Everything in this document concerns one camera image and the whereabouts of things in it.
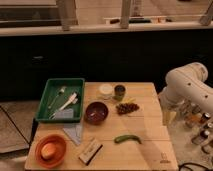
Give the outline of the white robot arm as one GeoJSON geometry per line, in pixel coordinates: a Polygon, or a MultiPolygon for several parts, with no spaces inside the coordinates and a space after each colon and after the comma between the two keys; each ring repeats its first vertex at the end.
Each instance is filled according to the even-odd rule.
{"type": "Polygon", "coordinates": [[[205,84],[207,78],[208,70],[199,62],[172,69],[166,74],[166,86],[158,94],[165,126],[169,124],[172,113],[186,100],[213,114],[213,88],[205,84]]]}

